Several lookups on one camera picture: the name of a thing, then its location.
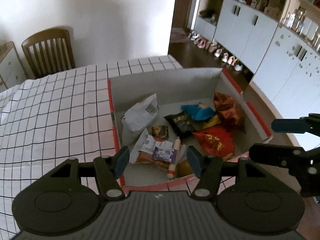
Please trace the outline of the white wall cabinet unit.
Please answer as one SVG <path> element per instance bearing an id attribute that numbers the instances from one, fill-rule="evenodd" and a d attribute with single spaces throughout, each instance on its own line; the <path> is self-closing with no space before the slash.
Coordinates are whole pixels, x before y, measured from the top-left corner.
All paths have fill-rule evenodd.
<path id="1" fill-rule="evenodd" d="M 319 55 L 285 26 L 222 0 L 214 39 L 253 73 L 249 85 L 276 117 L 319 113 Z"/>

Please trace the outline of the white snack packet orange end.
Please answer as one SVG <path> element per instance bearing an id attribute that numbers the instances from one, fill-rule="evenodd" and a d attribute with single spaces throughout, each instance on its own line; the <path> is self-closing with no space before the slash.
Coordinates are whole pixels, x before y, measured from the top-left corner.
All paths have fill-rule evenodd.
<path id="1" fill-rule="evenodd" d="M 158 138 L 149 135 L 148 130 L 144 129 L 131 150 L 129 162 L 131 164 L 150 164 L 167 170 L 170 163 L 152 159 L 153 151 L 156 146 L 159 148 L 173 148 L 173 143 L 167 140 L 159 140 Z"/>

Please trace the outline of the yellow snack packet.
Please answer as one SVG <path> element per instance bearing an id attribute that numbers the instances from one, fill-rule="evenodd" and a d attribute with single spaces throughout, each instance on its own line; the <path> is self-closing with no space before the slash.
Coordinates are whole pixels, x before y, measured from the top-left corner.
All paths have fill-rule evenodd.
<path id="1" fill-rule="evenodd" d="M 204 120 L 203 122 L 201 122 L 199 124 L 198 130 L 202 130 L 202 129 L 207 129 L 216 125 L 221 124 L 221 121 L 219 119 L 218 115 L 213 116 L 212 118 L 208 119 L 208 120 Z"/>

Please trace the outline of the large white snack bag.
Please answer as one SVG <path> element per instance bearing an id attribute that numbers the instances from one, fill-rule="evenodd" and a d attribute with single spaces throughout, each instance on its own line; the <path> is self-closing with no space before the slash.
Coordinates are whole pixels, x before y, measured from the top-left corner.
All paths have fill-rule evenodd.
<path id="1" fill-rule="evenodd" d="M 130 146 L 140 134 L 157 118 L 159 106 L 157 94 L 145 98 L 128 109 L 121 119 L 122 145 Z"/>

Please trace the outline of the blue cookie snack packet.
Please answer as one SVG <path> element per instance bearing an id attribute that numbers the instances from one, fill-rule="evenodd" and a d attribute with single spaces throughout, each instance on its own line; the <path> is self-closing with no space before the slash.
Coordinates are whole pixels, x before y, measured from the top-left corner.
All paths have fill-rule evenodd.
<path id="1" fill-rule="evenodd" d="M 184 111 L 194 121 L 208 120 L 216 115 L 215 111 L 204 103 L 182 105 L 181 110 Z"/>

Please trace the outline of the dark red foil snack bag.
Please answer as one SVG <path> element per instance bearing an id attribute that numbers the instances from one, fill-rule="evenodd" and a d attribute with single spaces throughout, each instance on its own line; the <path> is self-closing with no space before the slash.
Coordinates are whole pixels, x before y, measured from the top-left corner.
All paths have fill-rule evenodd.
<path id="1" fill-rule="evenodd" d="M 245 132 L 245 112 L 231 95 L 215 92 L 213 103 L 227 132 Z"/>

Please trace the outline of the white red cardboard box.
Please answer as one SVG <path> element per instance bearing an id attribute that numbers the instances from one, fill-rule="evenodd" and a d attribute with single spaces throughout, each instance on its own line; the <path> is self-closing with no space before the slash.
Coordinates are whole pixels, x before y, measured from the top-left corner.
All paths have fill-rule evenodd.
<path id="1" fill-rule="evenodd" d="M 214 93 L 231 95 L 244 110 L 245 130 L 234 137 L 236 157 L 246 155 L 256 142 L 267 143 L 272 132 L 255 107 L 242 96 L 232 77 L 218 68 L 187 68 L 160 70 L 110 77 L 107 81 L 110 110 L 114 124 L 114 142 L 122 146 L 121 118 L 134 104 L 152 94 L 157 95 L 159 112 L 156 125 L 167 125 L 164 117 L 177 114 L 181 105 L 206 103 L 214 107 Z M 188 191 L 195 189 L 198 179 L 193 175 L 167 179 L 167 173 L 150 164 L 127 165 L 120 184 L 125 193 L 131 191 Z"/>

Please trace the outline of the round brown pastry packet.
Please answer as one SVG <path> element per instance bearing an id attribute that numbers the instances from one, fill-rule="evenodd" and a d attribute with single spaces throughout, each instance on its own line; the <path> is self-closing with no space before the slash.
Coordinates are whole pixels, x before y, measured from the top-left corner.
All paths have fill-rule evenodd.
<path id="1" fill-rule="evenodd" d="M 191 166 L 189 165 L 187 160 L 182 161 L 177 166 L 177 174 L 179 177 L 184 177 L 193 174 L 193 170 Z"/>

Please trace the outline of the purple candy packet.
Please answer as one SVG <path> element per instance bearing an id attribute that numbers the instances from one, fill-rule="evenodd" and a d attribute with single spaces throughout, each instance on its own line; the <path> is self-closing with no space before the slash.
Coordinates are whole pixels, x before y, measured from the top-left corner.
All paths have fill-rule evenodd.
<path id="1" fill-rule="evenodd" d="M 156 146 L 153 151 L 152 159 L 170 163 L 172 161 L 172 156 L 173 148 L 159 148 Z"/>

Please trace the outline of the black sesame snack packet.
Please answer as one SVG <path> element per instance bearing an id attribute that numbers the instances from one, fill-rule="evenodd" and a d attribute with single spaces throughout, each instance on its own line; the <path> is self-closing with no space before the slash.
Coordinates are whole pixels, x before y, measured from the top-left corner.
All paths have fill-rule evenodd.
<path id="1" fill-rule="evenodd" d="M 182 141 L 193 137 L 193 133 L 196 132 L 185 112 L 167 115 L 164 119 Z"/>

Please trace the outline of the row of shoes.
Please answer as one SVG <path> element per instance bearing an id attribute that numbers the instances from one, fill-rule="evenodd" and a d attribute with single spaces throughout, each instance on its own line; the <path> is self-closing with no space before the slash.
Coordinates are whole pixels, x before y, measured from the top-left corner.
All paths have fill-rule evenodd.
<path id="1" fill-rule="evenodd" d="M 244 68 L 240 60 L 229 52 L 226 48 L 218 44 L 215 40 L 208 40 L 200 35 L 200 33 L 191 30 L 188 38 L 200 49 L 205 49 L 208 53 L 213 54 L 217 59 L 223 63 L 231 66 L 235 71 L 241 72 Z"/>

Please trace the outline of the white drawer sideboard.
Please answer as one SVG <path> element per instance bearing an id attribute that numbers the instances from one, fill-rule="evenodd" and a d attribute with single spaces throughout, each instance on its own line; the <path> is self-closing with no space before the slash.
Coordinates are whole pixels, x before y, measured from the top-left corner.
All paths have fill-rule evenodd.
<path id="1" fill-rule="evenodd" d="M 9 41 L 4 46 L 0 63 L 0 92 L 20 85 L 27 79 L 14 43 Z"/>

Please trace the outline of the brown wooden chair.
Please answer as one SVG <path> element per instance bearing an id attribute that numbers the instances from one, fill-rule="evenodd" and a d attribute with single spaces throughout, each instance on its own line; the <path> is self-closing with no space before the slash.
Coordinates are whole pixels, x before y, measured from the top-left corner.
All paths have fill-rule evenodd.
<path id="1" fill-rule="evenodd" d="M 22 50 L 35 78 L 76 68 L 71 38 L 65 28 L 50 28 L 22 42 Z"/>

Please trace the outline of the patterned door mat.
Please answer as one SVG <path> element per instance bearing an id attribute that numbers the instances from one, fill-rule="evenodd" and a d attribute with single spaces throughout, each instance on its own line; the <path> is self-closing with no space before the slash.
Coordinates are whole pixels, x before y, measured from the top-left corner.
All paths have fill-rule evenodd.
<path id="1" fill-rule="evenodd" d="M 187 43 L 190 42 L 189 31 L 183 28 L 172 28 L 169 43 Z"/>

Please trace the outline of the white grid tablecloth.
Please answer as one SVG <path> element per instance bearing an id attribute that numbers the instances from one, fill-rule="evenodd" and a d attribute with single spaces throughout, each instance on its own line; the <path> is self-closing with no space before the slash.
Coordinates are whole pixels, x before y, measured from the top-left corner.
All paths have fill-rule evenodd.
<path id="1" fill-rule="evenodd" d="M 18 233 L 14 198 L 51 169 L 116 153 L 108 80 L 179 69 L 170 55 L 112 61 L 25 80 L 1 93 L 1 239 Z"/>

